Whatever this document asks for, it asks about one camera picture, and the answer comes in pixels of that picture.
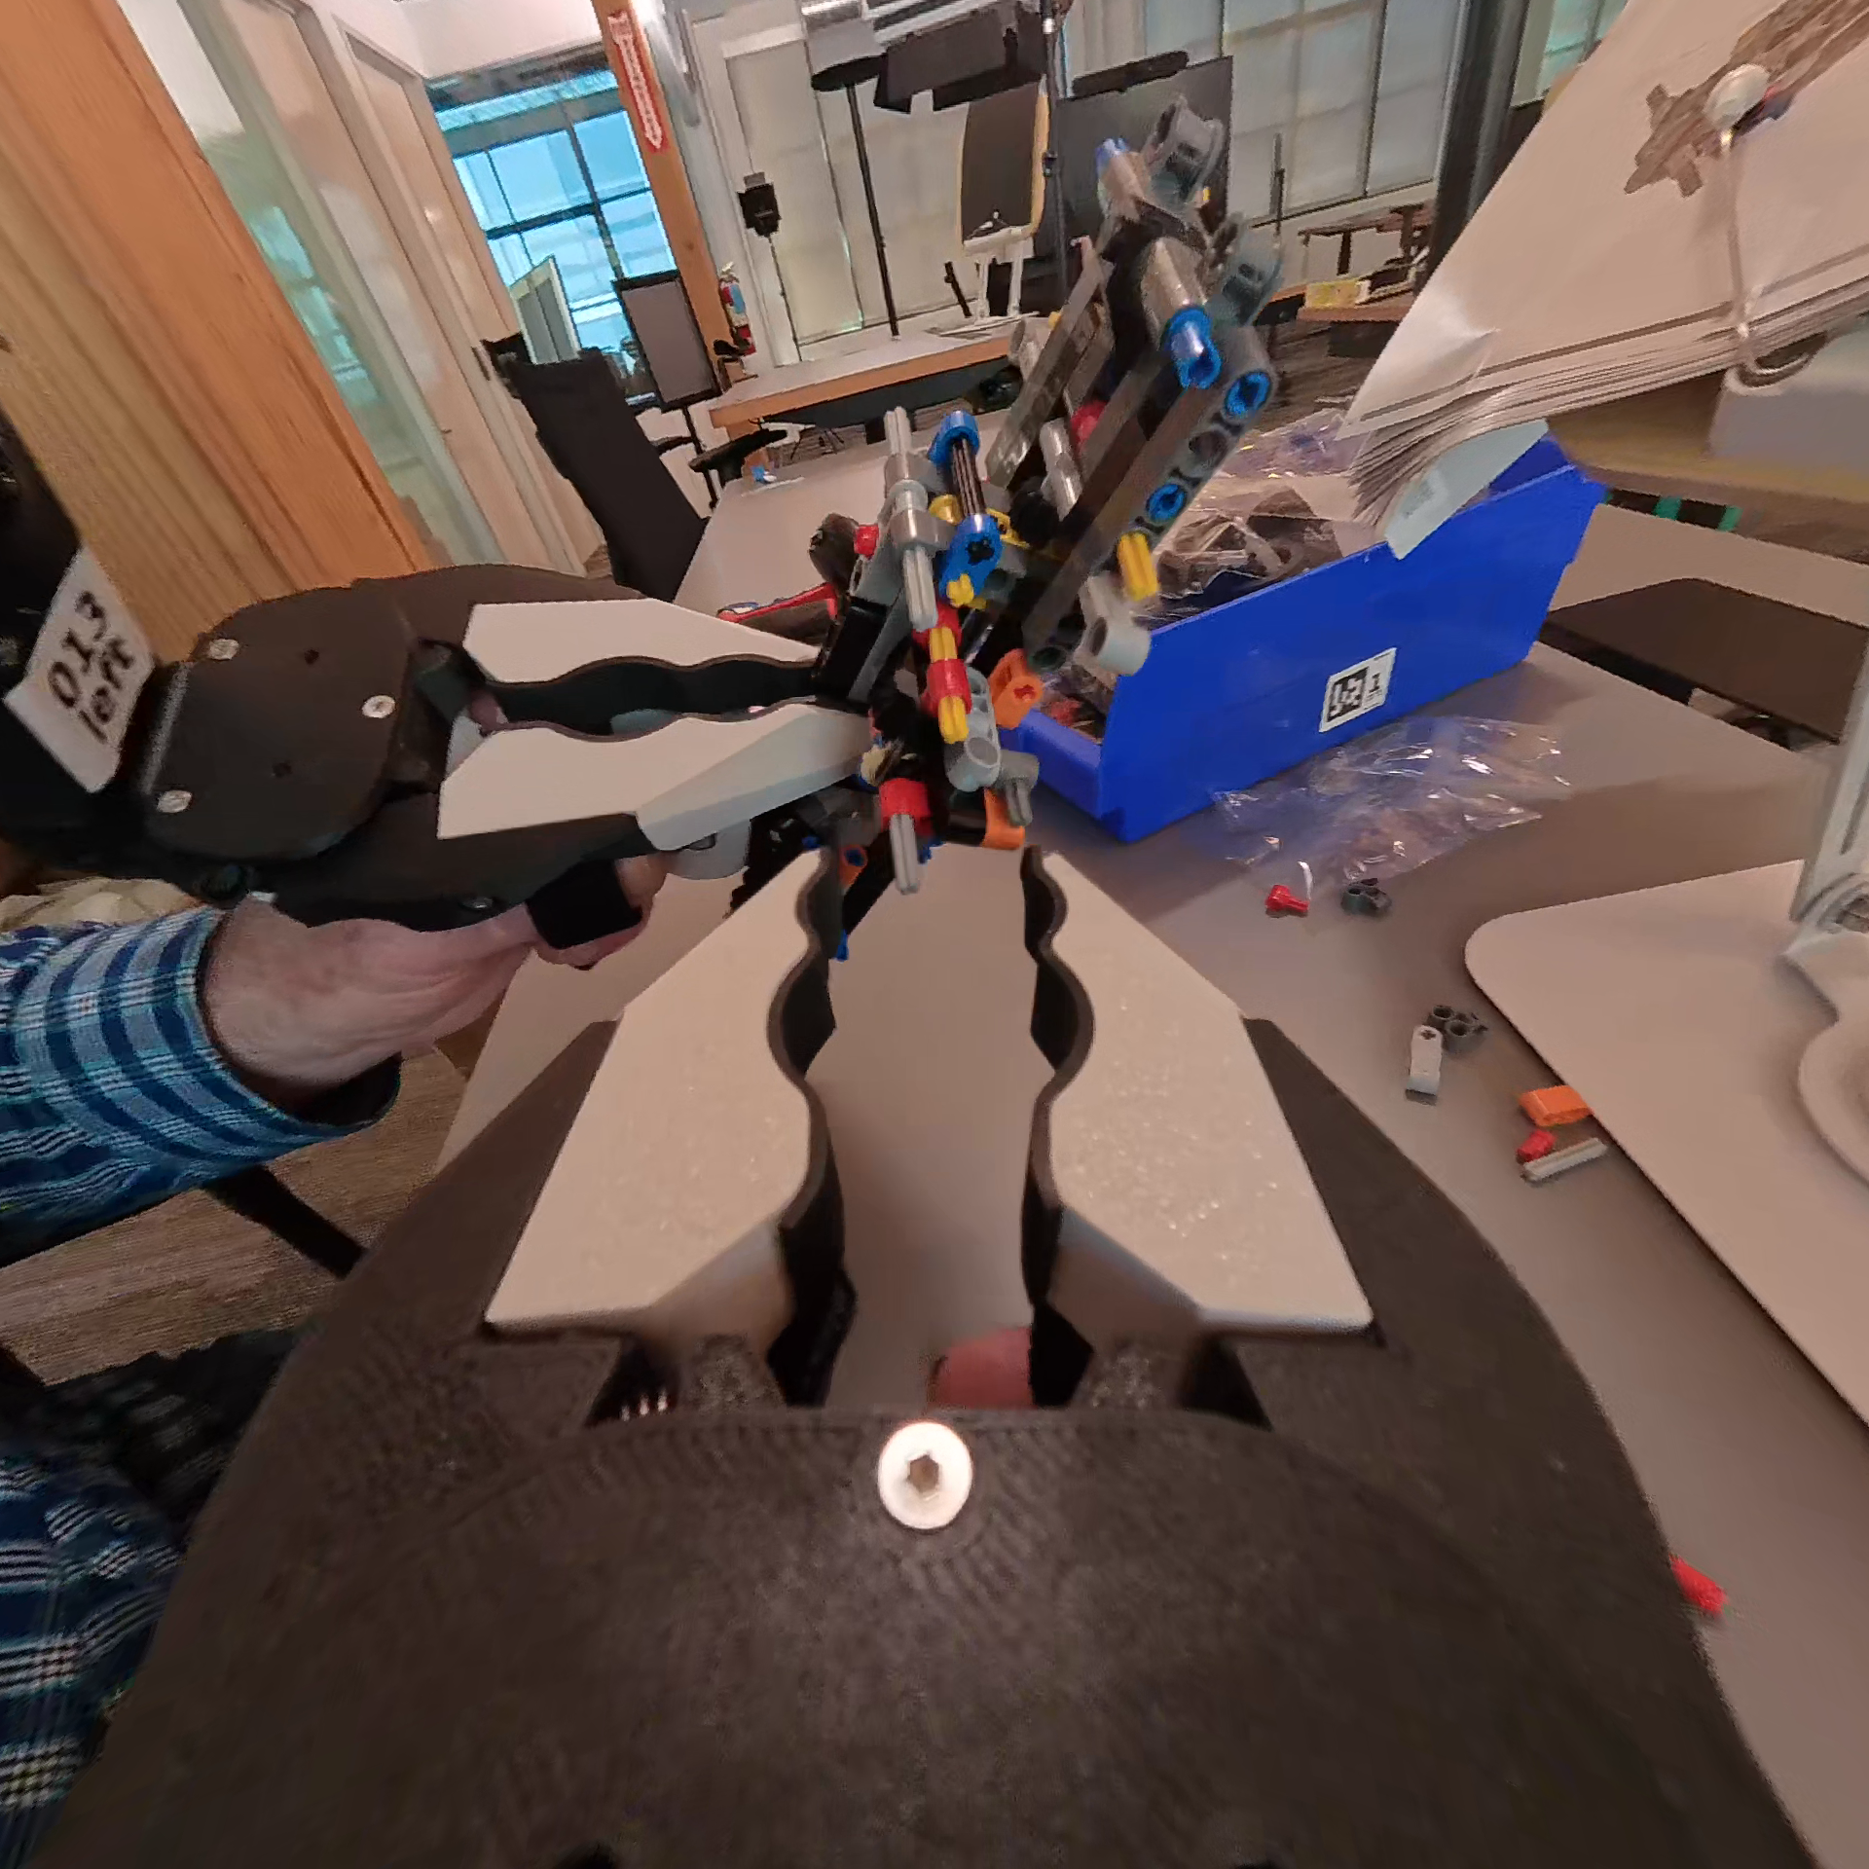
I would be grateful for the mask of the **multicolour lego technic assembly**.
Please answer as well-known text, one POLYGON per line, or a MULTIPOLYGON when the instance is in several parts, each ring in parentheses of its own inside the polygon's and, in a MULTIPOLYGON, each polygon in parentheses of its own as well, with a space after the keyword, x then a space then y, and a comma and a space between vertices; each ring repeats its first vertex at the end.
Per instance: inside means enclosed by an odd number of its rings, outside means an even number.
POLYGON ((889 411, 878 523, 830 517, 811 540, 830 617, 814 687, 873 725, 853 803, 802 831, 839 849, 845 930, 889 886, 917 893, 939 845, 1019 849, 1047 681, 1115 682, 1150 655, 1158 550, 1274 393, 1256 316, 1277 245, 1205 220, 1225 146, 1181 97, 1142 146, 1107 139, 1102 223, 1063 306, 1013 330, 999 430, 954 411, 917 442, 889 411))

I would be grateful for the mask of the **clear plastic bag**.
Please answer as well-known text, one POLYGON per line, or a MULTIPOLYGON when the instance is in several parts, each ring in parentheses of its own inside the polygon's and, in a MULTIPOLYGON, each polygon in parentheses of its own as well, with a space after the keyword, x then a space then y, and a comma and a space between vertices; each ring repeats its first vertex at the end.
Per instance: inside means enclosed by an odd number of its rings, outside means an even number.
POLYGON ((1495 717, 1406 717, 1214 797, 1207 841, 1268 883, 1388 880, 1571 797, 1560 742, 1495 717))

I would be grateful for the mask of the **blue plastic bin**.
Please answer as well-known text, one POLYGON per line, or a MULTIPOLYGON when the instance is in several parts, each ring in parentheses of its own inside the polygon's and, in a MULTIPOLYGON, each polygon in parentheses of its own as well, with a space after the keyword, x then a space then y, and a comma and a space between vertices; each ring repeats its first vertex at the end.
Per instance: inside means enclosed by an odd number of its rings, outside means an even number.
POLYGON ((1543 439, 1406 556, 1371 544, 1158 627, 1102 739, 1035 709, 1010 746, 1136 844, 1522 663, 1603 501, 1543 439))

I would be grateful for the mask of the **black monitor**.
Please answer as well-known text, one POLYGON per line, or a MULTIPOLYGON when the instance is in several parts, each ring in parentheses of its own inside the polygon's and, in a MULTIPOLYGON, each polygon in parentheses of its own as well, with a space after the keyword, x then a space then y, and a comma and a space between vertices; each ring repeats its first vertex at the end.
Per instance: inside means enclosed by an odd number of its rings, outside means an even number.
POLYGON ((1122 142, 1146 149, 1171 104, 1181 102, 1200 118, 1223 124, 1223 149, 1231 142, 1234 60, 1227 55, 1185 62, 1175 74, 1164 62, 1115 68, 1080 85, 1060 104, 1056 144, 1058 185, 1066 243, 1092 237, 1104 220, 1097 194, 1097 152, 1122 142))

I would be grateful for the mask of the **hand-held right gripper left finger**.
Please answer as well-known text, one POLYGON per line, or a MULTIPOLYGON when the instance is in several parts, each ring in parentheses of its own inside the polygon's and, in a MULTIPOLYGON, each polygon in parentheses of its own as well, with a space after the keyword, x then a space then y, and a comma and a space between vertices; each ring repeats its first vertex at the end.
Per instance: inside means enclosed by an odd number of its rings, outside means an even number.
POLYGON ((613 1325, 673 1368, 740 1340, 827 1402, 854 1319, 811 1064, 834 1034, 843 878, 794 856, 617 1018, 486 1309, 501 1335, 613 1325))

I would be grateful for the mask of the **white booklet stand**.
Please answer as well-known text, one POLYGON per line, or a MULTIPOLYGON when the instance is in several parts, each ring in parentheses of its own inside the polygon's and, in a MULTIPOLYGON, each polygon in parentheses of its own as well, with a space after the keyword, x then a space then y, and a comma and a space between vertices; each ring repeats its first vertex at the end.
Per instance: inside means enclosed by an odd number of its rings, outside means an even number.
POLYGON ((1614 502, 1557 582, 1560 642, 1828 741, 1833 768, 1800 861, 1495 919, 1466 969, 1868 1417, 1864 335, 1780 390, 1658 390, 1557 439, 1620 499, 1778 532, 1614 502))

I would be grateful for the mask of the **wooden table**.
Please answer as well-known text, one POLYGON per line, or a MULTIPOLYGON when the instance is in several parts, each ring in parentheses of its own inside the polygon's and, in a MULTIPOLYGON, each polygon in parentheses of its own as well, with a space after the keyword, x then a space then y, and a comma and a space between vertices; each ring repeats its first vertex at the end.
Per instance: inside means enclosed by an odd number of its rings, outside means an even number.
POLYGON ((1015 319, 970 322, 959 335, 911 332, 771 365, 704 402, 715 432, 740 439, 763 427, 878 430, 901 408, 920 414, 959 404, 1010 361, 1015 319))

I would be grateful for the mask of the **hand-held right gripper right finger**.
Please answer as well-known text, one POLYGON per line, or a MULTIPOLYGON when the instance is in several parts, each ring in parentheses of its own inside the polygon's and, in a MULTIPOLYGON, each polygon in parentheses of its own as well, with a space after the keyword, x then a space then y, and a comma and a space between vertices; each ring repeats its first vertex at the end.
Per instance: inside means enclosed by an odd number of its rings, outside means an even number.
POLYGON ((1235 1340, 1366 1337, 1371 1300, 1248 1018, 1063 856, 1019 861, 1035 1100, 1019 1215, 1030 1389, 1134 1349, 1171 1395, 1235 1340))

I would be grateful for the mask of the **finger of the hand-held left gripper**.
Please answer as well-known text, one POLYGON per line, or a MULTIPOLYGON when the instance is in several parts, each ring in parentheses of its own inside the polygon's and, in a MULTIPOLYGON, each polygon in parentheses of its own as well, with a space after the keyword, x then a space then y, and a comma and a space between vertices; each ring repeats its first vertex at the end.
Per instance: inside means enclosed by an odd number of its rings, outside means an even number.
POLYGON ((651 707, 624 731, 475 704, 477 737, 437 794, 437 849, 486 880, 555 880, 576 865, 676 856, 850 778, 868 711, 785 698, 725 711, 651 707))
POLYGON ((813 698, 811 646, 662 598, 482 603, 461 652, 509 725, 740 717, 813 698))

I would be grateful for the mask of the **blue plaid shirt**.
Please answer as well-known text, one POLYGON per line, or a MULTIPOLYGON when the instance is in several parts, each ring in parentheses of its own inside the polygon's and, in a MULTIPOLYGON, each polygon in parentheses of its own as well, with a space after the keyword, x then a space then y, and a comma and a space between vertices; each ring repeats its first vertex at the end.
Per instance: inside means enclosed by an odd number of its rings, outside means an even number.
POLYGON ((29 1862, 103 1745, 196 1519, 297 1341, 250 1330, 62 1383, 5 1360, 5 1866, 29 1862))

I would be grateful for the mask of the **person's left forearm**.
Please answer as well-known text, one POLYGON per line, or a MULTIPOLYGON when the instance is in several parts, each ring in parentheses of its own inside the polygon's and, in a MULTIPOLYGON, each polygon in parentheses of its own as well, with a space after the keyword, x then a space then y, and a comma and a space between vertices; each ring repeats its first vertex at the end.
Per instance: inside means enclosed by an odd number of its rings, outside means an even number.
POLYGON ((2 945, 2 1262, 351 1136, 392 1111, 390 1058, 290 1111, 247 1086, 204 1005, 220 914, 31 925, 2 945))

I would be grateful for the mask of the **black office chair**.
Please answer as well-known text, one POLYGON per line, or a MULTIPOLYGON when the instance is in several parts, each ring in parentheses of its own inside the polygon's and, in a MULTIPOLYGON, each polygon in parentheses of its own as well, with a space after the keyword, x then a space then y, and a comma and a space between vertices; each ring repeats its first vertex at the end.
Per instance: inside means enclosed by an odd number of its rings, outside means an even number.
POLYGON ((617 361, 581 352, 535 363, 521 333, 483 341, 482 350, 526 409, 552 468, 593 514, 613 581, 675 601, 710 523, 644 432, 617 361))

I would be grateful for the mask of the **person's left hand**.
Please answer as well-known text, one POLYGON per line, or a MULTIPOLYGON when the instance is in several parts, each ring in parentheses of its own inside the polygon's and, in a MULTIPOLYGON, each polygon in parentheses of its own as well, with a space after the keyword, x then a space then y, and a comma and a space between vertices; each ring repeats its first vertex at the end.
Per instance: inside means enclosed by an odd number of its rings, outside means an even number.
POLYGON ((269 1105, 304 1115, 341 1086, 407 1053, 456 1036, 494 1008, 528 958, 585 967, 645 927, 667 867, 617 865, 636 922, 555 947, 531 910, 449 930, 351 919, 304 925, 247 902, 208 943, 199 1004, 217 1051, 269 1105))

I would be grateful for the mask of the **display screen on stand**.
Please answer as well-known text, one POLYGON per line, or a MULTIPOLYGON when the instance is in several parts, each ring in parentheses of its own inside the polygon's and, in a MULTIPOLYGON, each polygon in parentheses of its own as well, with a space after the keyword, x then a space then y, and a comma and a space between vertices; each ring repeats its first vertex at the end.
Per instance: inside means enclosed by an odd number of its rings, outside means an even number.
POLYGON ((615 293, 654 404, 680 414, 712 402, 721 393, 716 358, 681 273, 617 277, 615 293))

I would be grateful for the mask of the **lego instruction booklet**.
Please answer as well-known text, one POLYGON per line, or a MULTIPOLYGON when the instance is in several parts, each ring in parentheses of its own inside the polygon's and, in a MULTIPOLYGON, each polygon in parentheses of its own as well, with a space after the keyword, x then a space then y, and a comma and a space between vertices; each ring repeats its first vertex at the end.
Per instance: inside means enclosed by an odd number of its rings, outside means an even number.
POLYGON ((1862 316, 1864 43, 1864 2, 1628 4, 1351 402, 1361 517, 1392 523, 1482 435, 1862 316))

